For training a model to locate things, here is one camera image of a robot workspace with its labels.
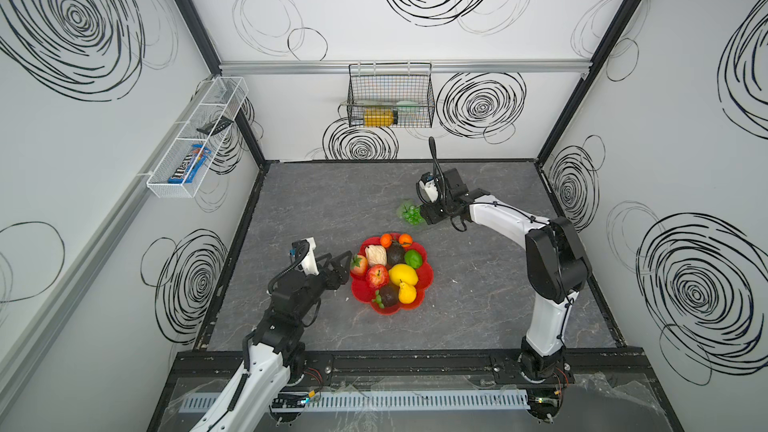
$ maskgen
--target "apple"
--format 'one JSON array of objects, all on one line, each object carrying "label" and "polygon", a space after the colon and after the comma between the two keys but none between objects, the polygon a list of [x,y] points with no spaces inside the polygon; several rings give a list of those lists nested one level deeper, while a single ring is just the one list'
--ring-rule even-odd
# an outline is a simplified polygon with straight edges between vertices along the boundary
[{"label": "apple", "polygon": [[365,277],[368,270],[368,259],[365,255],[355,255],[352,259],[352,268],[350,272],[358,277]]},{"label": "apple", "polygon": [[389,283],[389,273],[385,266],[374,265],[368,269],[366,280],[370,288],[377,290]]}]

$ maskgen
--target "orange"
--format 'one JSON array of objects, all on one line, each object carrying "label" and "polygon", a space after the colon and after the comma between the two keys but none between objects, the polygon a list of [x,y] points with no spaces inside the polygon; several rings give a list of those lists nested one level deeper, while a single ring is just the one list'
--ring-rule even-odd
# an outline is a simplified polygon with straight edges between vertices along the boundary
[{"label": "orange", "polygon": [[379,241],[383,247],[389,247],[389,245],[392,245],[392,236],[389,234],[384,234],[381,236]]},{"label": "orange", "polygon": [[413,244],[413,237],[411,237],[408,234],[403,234],[403,235],[400,235],[398,242],[400,242],[400,245],[402,245],[403,247],[410,247]]}]

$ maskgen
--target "fruit bowl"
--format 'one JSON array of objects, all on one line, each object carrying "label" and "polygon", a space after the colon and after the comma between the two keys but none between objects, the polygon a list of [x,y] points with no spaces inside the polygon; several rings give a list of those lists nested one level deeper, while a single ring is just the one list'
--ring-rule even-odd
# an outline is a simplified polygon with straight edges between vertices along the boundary
[{"label": "fruit bowl", "polygon": [[[391,236],[396,241],[400,237],[400,234],[393,233]],[[366,247],[369,245],[381,245],[379,237],[370,237],[365,242],[363,242],[362,245],[360,245],[360,255],[366,254]],[[352,277],[352,295],[354,295],[355,298],[360,302],[368,303],[370,308],[381,315],[392,315],[398,312],[398,310],[401,308],[411,310],[421,305],[422,302],[424,302],[424,291],[427,290],[430,285],[432,285],[432,280],[435,276],[434,272],[432,271],[432,266],[427,263],[427,251],[424,249],[424,247],[422,247],[421,244],[414,242],[408,249],[410,248],[421,254],[422,260],[424,261],[422,266],[416,270],[416,275],[418,276],[418,282],[415,286],[416,300],[410,304],[403,304],[398,302],[391,307],[380,308],[379,305],[374,305],[371,303],[371,300],[373,300],[373,298],[376,296],[376,291],[368,286],[368,282],[366,282],[365,277],[360,277],[359,275],[355,274],[350,274]]]}]

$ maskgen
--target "white wire basket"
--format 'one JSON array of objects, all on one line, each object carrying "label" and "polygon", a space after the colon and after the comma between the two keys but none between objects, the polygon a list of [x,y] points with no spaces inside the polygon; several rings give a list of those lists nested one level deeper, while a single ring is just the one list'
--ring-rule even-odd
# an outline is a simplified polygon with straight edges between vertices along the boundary
[{"label": "white wire basket", "polygon": [[[243,77],[219,76],[214,79],[147,180],[147,187],[157,197],[195,197],[222,142],[232,133],[232,128],[237,127],[234,120],[247,93],[248,86]],[[223,118],[232,123],[214,134]],[[198,130],[206,126],[213,126],[210,132]]]}]

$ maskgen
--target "gray marble surface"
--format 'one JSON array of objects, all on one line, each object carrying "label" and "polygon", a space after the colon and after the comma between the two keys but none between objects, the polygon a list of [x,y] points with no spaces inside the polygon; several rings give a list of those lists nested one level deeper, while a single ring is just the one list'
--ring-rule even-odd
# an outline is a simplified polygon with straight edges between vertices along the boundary
[{"label": "gray marble surface", "polygon": [[[461,162],[470,189],[540,216],[554,216],[530,162]],[[268,281],[288,263],[293,241],[314,237],[316,254],[356,251],[384,232],[408,232],[428,253],[435,281],[422,305],[382,316],[358,302],[350,284],[322,296],[320,315],[302,340],[309,350],[518,348],[528,330],[534,292],[522,248],[490,228],[468,224],[456,232],[447,220],[410,226],[397,217],[428,163],[279,163],[272,165],[256,206],[209,350],[239,350],[242,337],[270,302]],[[589,290],[571,314],[566,346],[613,347]]]}]

